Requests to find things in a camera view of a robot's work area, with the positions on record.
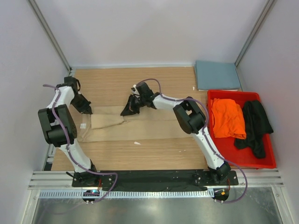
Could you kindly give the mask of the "beige t shirt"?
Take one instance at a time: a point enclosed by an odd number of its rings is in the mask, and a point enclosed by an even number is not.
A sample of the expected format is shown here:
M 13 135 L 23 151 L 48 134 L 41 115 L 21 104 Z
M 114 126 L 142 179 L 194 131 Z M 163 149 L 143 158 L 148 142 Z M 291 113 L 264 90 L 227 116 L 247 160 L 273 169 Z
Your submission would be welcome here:
M 121 116 L 121 106 L 99 106 L 93 114 L 82 115 L 79 142 L 121 140 L 161 140 L 189 138 L 179 126 L 175 114 L 167 110 L 143 107 L 139 114 Z

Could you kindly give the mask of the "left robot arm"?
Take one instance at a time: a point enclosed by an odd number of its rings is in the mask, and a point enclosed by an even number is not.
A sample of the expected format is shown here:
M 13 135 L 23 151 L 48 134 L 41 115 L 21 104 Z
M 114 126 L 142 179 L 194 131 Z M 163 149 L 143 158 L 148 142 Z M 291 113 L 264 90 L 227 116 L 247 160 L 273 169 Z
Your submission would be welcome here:
M 51 103 L 38 111 L 38 118 L 44 138 L 48 144 L 59 148 L 74 166 L 73 181 L 78 184 L 95 186 L 99 181 L 96 167 L 83 153 L 77 140 L 78 132 L 69 111 L 72 105 L 81 114 L 92 114 L 91 102 L 80 93 L 80 82 L 74 77 L 65 77 L 62 84 L 44 87 L 54 89 Z

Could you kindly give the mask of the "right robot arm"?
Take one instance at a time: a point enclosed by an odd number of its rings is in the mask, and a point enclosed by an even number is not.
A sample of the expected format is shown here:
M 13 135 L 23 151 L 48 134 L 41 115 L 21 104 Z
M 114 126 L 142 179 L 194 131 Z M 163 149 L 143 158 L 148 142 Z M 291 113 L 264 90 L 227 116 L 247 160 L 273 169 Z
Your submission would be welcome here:
M 171 98 L 161 92 L 154 93 L 145 81 L 134 85 L 121 116 L 140 113 L 140 108 L 149 107 L 156 110 L 168 110 L 175 114 L 180 128 L 190 135 L 200 147 L 208 165 L 211 181 L 221 185 L 231 171 L 229 163 L 221 155 L 213 142 L 208 128 L 209 115 L 200 109 L 201 102 L 187 98 Z

